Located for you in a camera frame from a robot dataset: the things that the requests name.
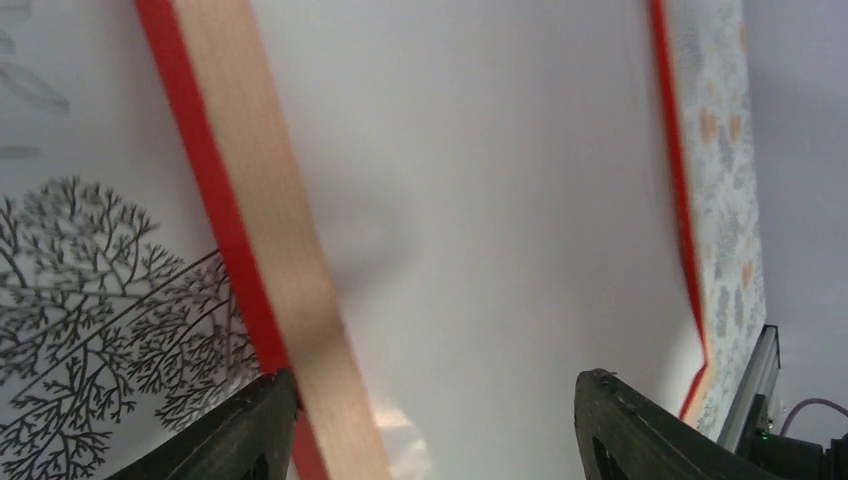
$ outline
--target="tree branch pattern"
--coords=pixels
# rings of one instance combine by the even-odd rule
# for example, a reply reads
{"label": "tree branch pattern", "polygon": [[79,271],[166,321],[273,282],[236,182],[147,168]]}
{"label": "tree branch pattern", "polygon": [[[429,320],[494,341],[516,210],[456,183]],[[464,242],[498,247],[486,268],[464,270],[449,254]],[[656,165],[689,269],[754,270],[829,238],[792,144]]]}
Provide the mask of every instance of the tree branch pattern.
{"label": "tree branch pattern", "polygon": [[2,478],[89,478],[141,395],[179,431],[256,376],[219,253],[187,263],[158,228],[77,177],[0,200]]}

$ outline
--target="gray wall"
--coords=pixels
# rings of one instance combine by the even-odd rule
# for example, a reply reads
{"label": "gray wall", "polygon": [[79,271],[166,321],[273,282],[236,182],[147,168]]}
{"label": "gray wall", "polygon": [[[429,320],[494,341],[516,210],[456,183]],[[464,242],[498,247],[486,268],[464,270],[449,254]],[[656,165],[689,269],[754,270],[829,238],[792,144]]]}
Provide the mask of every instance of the gray wall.
{"label": "gray wall", "polygon": [[[746,0],[769,322],[786,404],[848,404],[848,2]],[[848,420],[807,407],[791,435],[826,442]]]}

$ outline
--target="red border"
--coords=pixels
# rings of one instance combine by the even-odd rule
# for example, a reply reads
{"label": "red border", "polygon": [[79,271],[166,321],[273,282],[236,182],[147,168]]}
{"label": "red border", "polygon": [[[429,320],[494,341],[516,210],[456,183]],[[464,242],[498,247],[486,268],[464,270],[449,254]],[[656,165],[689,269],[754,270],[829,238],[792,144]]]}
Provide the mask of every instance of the red border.
{"label": "red border", "polygon": [[654,28],[654,39],[656,41],[657,70],[660,77],[660,95],[662,97],[663,116],[665,117],[666,136],[668,138],[668,154],[671,162],[671,174],[675,204],[677,208],[677,219],[680,227],[680,249],[683,257],[683,271],[686,275],[686,287],[689,290],[689,301],[692,303],[692,311],[695,314],[695,324],[698,327],[698,336],[701,338],[701,352],[704,355],[704,363],[695,374],[689,393],[680,409],[680,418],[686,417],[695,395],[701,388],[701,382],[709,366],[707,354],[707,336],[704,326],[704,312],[701,304],[701,291],[698,285],[698,264],[695,255],[695,239],[692,229],[691,209],[689,205],[689,191],[686,183],[686,164],[683,143],[681,142],[679,116],[677,111],[677,91],[674,86],[674,64],[671,60],[671,45],[669,45],[668,24],[665,16],[665,1],[651,0],[651,21]]}
{"label": "red border", "polygon": [[136,8],[260,368],[265,373],[274,373],[288,367],[289,359],[262,286],[226,167],[206,118],[203,97],[183,44],[176,12],[169,0],[136,0]]}

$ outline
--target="floral pattern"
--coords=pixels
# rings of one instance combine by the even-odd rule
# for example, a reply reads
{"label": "floral pattern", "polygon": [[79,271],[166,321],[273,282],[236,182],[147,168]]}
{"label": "floral pattern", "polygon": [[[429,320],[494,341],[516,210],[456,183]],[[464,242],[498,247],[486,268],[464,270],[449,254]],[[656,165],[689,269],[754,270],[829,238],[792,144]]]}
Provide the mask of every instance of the floral pattern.
{"label": "floral pattern", "polygon": [[665,2],[708,370],[687,422],[716,439],[765,322],[741,0]]}

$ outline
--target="purple cable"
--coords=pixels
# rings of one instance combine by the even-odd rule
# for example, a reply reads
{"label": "purple cable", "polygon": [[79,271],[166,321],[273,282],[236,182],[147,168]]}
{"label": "purple cable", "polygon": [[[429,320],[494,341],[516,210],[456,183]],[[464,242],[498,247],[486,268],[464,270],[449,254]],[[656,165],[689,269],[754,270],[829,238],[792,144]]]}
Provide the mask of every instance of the purple cable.
{"label": "purple cable", "polygon": [[842,405],[839,405],[836,402],[831,402],[830,400],[825,400],[824,398],[808,398],[806,400],[798,402],[798,405],[795,405],[794,407],[792,407],[792,410],[789,411],[789,415],[786,416],[786,421],[783,422],[783,426],[780,427],[780,434],[779,435],[781,437],[785,436],[786,433],[789,431],[789,425],[792,424],[792,420],[795,420],[795,416],[798,415],[798,412],[800,412],[801,409],[806,407],[807,405],[813,405],[813,404],[824,405],[826,407],[830,407],[830,408],[836,410],[837,412],[841,413],[842,415],[845,415],[846,417],[848,417],[848,408],[845,408],[845,407],[843,407]]}

